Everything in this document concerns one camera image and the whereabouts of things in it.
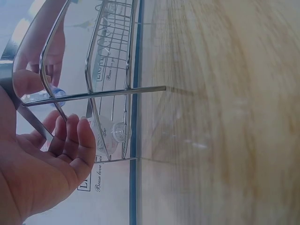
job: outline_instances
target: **palm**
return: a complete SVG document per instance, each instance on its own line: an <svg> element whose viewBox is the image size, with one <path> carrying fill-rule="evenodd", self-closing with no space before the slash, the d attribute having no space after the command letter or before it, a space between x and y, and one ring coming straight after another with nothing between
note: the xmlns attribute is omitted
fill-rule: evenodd
<svg viewBox="0 0 300 225"><path fill-rule="evenodd" d="M33 87L36 82L24 77L15 82L20 95L42 88L42 84ZM95 138L86 119L71 115L66 124L54 111L44 125L49 131L55 128L55 137L49 150L42 152L39 149L45 140L37 131L15 134L14 105L1 87L0 96L0 103L7 106L0 111L0 183L7 187L1 194L11 196L24 220L67 198L88 176L95 158Z"/></svg>

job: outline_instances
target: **metal rod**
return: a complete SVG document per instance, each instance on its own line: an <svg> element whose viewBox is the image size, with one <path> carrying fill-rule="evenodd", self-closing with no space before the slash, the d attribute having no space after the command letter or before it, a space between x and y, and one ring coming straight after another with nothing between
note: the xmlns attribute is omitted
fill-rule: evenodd
<svg viewBox="0 0 300 225"><path fill-rule="evenodd" d="M131 88L131 68L132 68L132 51L133 51L133 41L134 41L134 28L135 28L135 14L137 8L137 0L132 0L132 7L130 13L130 30L129 30L129 45L128 45L128 53L127 53L127 66L126 66L126 78L127 82L125 84L125 89ZM124 124L126 128L125 132L125 142L122 144L122 157L125 158L128 149L129 142L129 133L130 133L130 110L131 110L131 96L127 95L125 106L124 106Z"/></svg>
<svg viewBox="0 0 300 225"><path fill-rule="evenodd" d="M127 83L125 88L131 88L131 65L132 65L132 58L131 54L133 51L133 41L134 41L134 28L135 28L135 14L136 14L136 7L137 7L137 0L132 0L132 7L130 13L130 29L129 29L129 45L127 49L127 67L126 67L126 77Z"/></svg>
<svg viewBox="0 0 300 225"><path fill-rule="evenodd" d="M46 104L50 104L50 103L68 102L68 101L81 100L81 99L87 99L87 98L138 94L138 93L165 91L165 90L166 90L166 86L153 86L153 87L145 87L145 88L131 88L129 90L123 89L123 90L98 91L98 92L93 92L93 93L67 95L67 96L56 97L56 98L30 101L30 102L24 103L23 106L29 107L29 106L35 106L35 105L46 105Z"/></svg>
<svg viewBox="0 0 300 225"><path fill-rule="evenodd" d="M43 47L43 50L41 52L40 58L39 58L39 74L41 76L42 79L42 83L43 86L45 88L45 90L48 92L48 94L50 95L51 98L54 98L55 95L53 94L50 84L47 81L46 78L46 65L45 65L45 60L49 51L49 48L51 46L51 43L53 41L54 35L56 33L56 30L58 29L58 26L60 25L61 20L63 19L63 16L65 15L68 6L70 4L71 0L66 0L65 4L63 5L60 13L58 14L58 17L56 18L54 25L51 28L51 31L47 37L47 40L45 42L45 45ZM56 109L58 110L58 112L61 114L62 118L64 119L64 121L67 121L67 116L65 115L65 113L63 112L61 106L59 103L54 103Z"/></svg>
<svg viewBox="0 0 300 225"><path fill-rule="evenodd" d="M127 7L125 6L125 10L124 10L124 15L126 15L126 11L127 11ZM124 35L124 31L122 31L122 40L121 40L121 43L120 43L120 49L119 49L119 55L118 55L118 58L120 58L120 55L121 55L121 48L122 48L122 44L123 44L123 35ZM114 82L114 89L116 89L117 87L117 80L118 80L118 71L119 71L119 60L118 60L118 63L117 63L117 72L116 72L116 79L115 79L115 82ZM113 96L113 100L112 100L112 114L111 114L111 120L113 121L113 116L114 116L114 104L115 104L115 99L116 97Z"/></svg>
<svg viewBox="0 0 300 225"><path fill-rule="evenodd" d="M138 157L132 157L132 158L123 158L123 159L115 159L115 160L109 160L109 161L99 161L95 162L94 164L103 164L103 163L114 163L114 162L122 162L122 161L130 161L130 160L137 160Z"/></svg>
<svg viewBox="0 0 300 225"><path fill-rule="evenodd" d="M93 49L95 47L95 43L96 43L96 39L97 39L98 28L99 28L99 25L101 23L101 18L102 18L104 8L105 8L106 4L107 4L107 0L103 0L101 8L100 8L98 16L97 16L97 20L96 20L95 27L94 27L94 30L93 30L92 38L90 40L90 46L89 46L86 61L85 61L85 80L86 80L88 91L90 93L93 92L93 85L92 85L92 79L91 79L91 74L90 74L91 59L92 59ZM106 144L105 144L105 141L104 141L103 132L102 132L102 129L101 129L101 123L100 123L99 115L98 115L98 112L97 112L96 101L95 101L94 98L90 98L90 104L92 106L93 115L94 115L94 118L95 118L95 121L96 121L96 124L97 124L98 131L100 133L101 141L102 141L104 149L105 149L106 157L110 161L109 154L108 154Z"/></svg>

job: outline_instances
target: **metal wire rack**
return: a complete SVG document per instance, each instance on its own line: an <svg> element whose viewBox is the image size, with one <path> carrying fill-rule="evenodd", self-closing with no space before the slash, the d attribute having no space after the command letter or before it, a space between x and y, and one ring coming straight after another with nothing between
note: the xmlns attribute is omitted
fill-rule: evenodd
<svg viewBox="0 0 300 225"><path fill-rule="evenodd" d="M166 90L165 86L132 88L131 76L133 65L133 46L135 41L135 14L137 8L137 0L100 0L95 7L98 11L95 26L92 32L87 57L85 61L85 79L87 84L87 93L68 95L63 97L55 97L50 88L49 82L46 79L45 58L51 45L53 36L64 16L71 0L66 0L61 9L54 25L45 42L44 48L40 55L39 72L45 90L50 98L22 102L15 94L13 84L13 67L15 56L24 39L26 32L30 28L35 16L43 6L46 0L35 0L35 11L30 10L28 14L17 25L11 39L9 40L3 55L0 59L0 85L8 93L12 99L15 108L18 112L42 135L48 142L53 139L52 134L44 127L44 125L36 118L36 116L28 109L29 106L44 105L54 103L57 110L67 121L67 116L64 114L59 102L71 100L89 99L87 106L86 117L94 117L97 129L99 131L102 148L106 154L106 161L99 161L96 157L95 163L117 162L124 160L137 159L136 157L126 158L128 151L128 143L130 139L130 115L131 115L131 100L132 94L143 92L155 92ZM119 79L124 80L124 88L116 89ZM113 84L111 90L104 90L107 83ZM108 154L106 145L104 144L104 134L101 129L99 115L102 109L103 97L112 97L111 102L111 120L115 117L115 98L116 96L124 96L124 112L123 122L125 124L125 141L122 143L122 154L120 159L112 160ZM97 97L101 97L99 102L96 102Z"/></svg>

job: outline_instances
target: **wood grain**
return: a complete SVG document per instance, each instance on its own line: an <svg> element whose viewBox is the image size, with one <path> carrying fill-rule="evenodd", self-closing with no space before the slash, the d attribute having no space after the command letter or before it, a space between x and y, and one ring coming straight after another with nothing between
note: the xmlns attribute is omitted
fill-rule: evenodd
<svg viewBox="0 0 300 225"><path fill-rule="evenodd" d="M300 224L300 1L145 0L138 222Z"/></svg>

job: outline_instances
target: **metal frame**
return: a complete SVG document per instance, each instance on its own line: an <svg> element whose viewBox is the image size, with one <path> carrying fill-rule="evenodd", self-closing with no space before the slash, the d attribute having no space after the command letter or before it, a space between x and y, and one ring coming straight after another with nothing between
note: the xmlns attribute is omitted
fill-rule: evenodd
<svg viewBox="0 0 300 225"><path fill-rule="evenodd" d="M124 113L123 122L125 124L125 142L122 143L122 156L121 159L112 160L109 156L106 146L104 144L107 161L95 161L95 163L107 163L107 162L119 162L124 160L135 160L136 157L126 158L128 142L130 139L130 109L131 109L131 97L132 94L145 93L145 92L155 92L164 91L166 86L155 86L155 87L144 87L144 88L132 88L131 87L131 68L133 64L133 46L135 37L135 14L137 8L137 0L102 0L101 4L97 5L95 9L98 11L97 19L95 22L94 30L90 40L90 45L88 48L88 53L85 62L85 79L87 84L87 93L69 95L63 97L55 97L50 88L50 84L46 79L46 69L45 69L45 58L48 53L50 44L52 42L53 36L64 16L66 10L71 2L71 0L66 0L63 8L61 9L55 23L49 33L49 36L45 42L44 48L40 55L39 62L39 72L42 79L42 83L45 90L48 92L50 98L44 100L31 101L23 103L21 99L16 95L13 81L13 68L14 60L17 52L19 50L22 41L30 28L34 18L40 11L41 7L46 0L35 0L33 4L39 7L36 11L28 11L27 15L19 22L12 37L10 38L3 55L0 59L0 85L7 92L9 97L12 99L16 110L43 136L47 141L51 142L53 139L52 134L44 127L44 125L36 118L36 116L28 109L29 106L34 105L44 105L49 103L54 103L55 107L62 115L65 121L67 121L67 116L64 114L59 102L78 100L78 99L89 99L89 104L87 107L87 117L93 115L102 142L104 142L104 136L101 129L101 123L99 115L101 112L102 97L113 96L112 101L112 112L111 119L114 118L115 109L115 96L124 95ZM94 70L98 70L100 67L103 70L102 76L105 76L106 71L114 69L115 83L113 90L103 90L105 86L105 79L103 79L101 90L97 90L97 74L91 71L92 58L95 51L95 44L97 43L97 55L94 63ZM120 47L112 47L113 44L119 44ZM113 57L110 55L111 51L118 51L118 57ZM121 56L121 53L126 53L126 58ZM108 62L112 60L117 60L117 66L109 65ZM124 72L124 89L116 90L116 84L118 79L118 72ZM99 110L97 109L97 103L95 98L101 97Z"/></svg>

